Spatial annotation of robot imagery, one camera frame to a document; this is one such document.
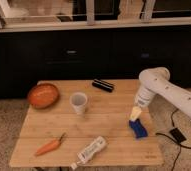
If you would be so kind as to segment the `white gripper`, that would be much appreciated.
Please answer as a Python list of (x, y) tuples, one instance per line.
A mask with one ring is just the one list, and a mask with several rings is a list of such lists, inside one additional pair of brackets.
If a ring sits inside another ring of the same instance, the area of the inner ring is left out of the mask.
[(152, 102), (152, 100), (153, 92), (145, 87), (140, 87), (134, 99), (134, 103), (137, 106), (132, 108), (129, 120), (136, 121), (142, 113), (141, 108), (147, 107)]

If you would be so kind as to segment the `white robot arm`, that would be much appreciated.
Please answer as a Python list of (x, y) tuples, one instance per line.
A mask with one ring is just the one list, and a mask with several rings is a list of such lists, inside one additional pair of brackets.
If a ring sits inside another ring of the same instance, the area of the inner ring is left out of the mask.
[(169, 79), (170, 72), (165, 67), (149, 68), (140, 72), (140, 87), (134, 98), (131, 121), (139, 118), (142, 109), (152, 102), (156, 94), (164, 97), (191, 118), (191, 92), (172, 84)]

